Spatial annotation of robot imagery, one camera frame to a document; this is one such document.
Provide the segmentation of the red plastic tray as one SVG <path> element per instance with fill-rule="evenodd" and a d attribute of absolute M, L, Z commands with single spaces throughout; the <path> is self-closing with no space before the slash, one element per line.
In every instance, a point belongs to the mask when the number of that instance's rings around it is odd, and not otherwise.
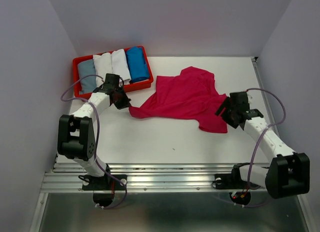
<path fill-rule="evenodd" d="M 149 77 L 145 80 L 136 82 L 136 83 L 130 83 L 129 85 L 125 85 L 124 86 L 124 90 L 126 92 L 132 92 L 132 91 L 137 91 L 137 90 L 142 90 L 142 89 L 146 89 L 146 88 L 150 88 L 152 82 L 154 81 L 153 78 L 153 74 L 148 62 L 148 57 L 145 51 L 144 46 L 137 46 L 137 48 L 141 48 L 142 52 L 143 52 L 143 57 L 144 57 L 144 63 L 146 64 L 147 70 L 148 70 L 148 75 Z M 80 62 L 92 59 L 93 55 L 88 55 L 88 56 L 83 56 L 83 57 L 78 57 L 78 58 L 74 58 L 72 61 L 72 73 L 73 73 L 73 81 L 76 82 L 77 80 L 80 79 L 79 77 L 79 70 L 78 70 L 78 64 Z M 89 99 L 91 96 L 91 93 L 83 93 L 80 94 L 80 91 L 82 90 L 82 86 L 80 83 L 76 84 L 74 86 L 74 95 L 75 97 L 79 97 L 79 98 L 85 98 L 85 99 Z"/>

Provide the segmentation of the pink t-shirt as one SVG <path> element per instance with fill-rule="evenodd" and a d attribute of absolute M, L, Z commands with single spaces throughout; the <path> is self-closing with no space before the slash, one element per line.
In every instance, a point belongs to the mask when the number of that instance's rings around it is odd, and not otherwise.
<path fill-rule="evenodd" d="M 132 117 L 195 120 L 200 130 L 209 133 L 228 132 L 227 124 L 215 112 L 227 97 L 219 94 L 215 75 L 187 67 L 178 76 L 157 76 L 155 92 L 140 106 L 129 108 Z"/>

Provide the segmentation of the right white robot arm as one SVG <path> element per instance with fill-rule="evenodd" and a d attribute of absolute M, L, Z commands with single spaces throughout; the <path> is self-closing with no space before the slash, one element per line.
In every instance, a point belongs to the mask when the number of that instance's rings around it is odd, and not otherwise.
<path fill-rule="evenodd" d="M 287 146 L 267 124 L 258 109 L 251 109 L 247 91 L 233 92 L 217 109 L 217 116 L 240 127 L 256 145 L 249 163 L 233 166 L 230 173 L 215 174 L 212 186 L 230 190 L 234 203 L 248 205 L 253 185 L 265 188 L 273 199 L 306 194 L 310 190 L 310 159 Z"/>

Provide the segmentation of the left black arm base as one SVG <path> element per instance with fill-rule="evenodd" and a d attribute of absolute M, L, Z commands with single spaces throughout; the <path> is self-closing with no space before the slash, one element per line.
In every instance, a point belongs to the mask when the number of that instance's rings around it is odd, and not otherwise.
<path fill-rule="evenodd" d="M 120 182 L 107 175 L 94 177 L 86 174 L 79 175 L 78 178 L 82 181 L 82 190 L 84 191 L 125 191 L 124 186 Z"/>

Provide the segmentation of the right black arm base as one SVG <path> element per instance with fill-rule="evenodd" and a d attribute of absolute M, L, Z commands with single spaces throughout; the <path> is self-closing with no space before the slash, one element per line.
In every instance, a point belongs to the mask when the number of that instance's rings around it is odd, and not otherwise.
<path fill-rule="evenodd" d="M 247 190 L 247 181 L 241 179 L 240 169 L 249 166 L 247 163 L 238 163 L 232 167 L 230 173 L 218 173 L 214 175 L 211 186 L 215 189 L 241 189 Z"/>

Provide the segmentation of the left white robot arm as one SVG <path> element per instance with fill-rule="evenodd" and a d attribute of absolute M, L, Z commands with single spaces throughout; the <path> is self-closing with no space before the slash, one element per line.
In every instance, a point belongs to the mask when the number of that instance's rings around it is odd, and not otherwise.
<path fill-rule="evenodd" d="M 94 89 L 89 99 L 73 97 L 64 102 L 79 100 L 83 105 L 58 122 L 58 154 L 78 163 L 101 189 L 108 188 L 112 175 L 109 166 L 97 155 L 100 136 L 99 115 L 111 106 L 122 110 L 131 106 L 121 76 L 107 73 L 103 84 Z"/>

